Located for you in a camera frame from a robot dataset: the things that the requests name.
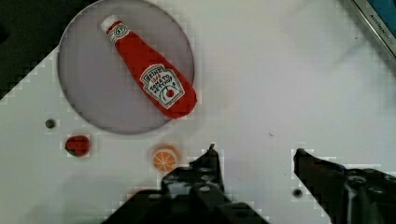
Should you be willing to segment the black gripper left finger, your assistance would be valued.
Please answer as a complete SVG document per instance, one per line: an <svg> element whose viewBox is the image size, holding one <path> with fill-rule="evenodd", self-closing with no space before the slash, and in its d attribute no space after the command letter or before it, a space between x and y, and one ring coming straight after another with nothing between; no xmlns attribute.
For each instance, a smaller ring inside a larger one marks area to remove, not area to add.
<svg viewBox="0 0 396 224"><path fill-rule="evenodd" d="M159 189L135 193L102 224L269 224L248 204L229 199L219 153L210 147L187 167L178 167Z"/></svg>

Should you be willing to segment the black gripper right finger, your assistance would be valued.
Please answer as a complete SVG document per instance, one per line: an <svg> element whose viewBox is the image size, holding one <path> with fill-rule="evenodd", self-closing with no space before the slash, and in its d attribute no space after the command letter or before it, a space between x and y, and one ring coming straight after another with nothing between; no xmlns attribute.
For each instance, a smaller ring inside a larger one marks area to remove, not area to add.
<svg viewBox="0 0 396 224"><path fill-rule="evenodd" d="M396 179L376 169L347 169L296 150L294 173L332 224L396 224Z"/></svg>

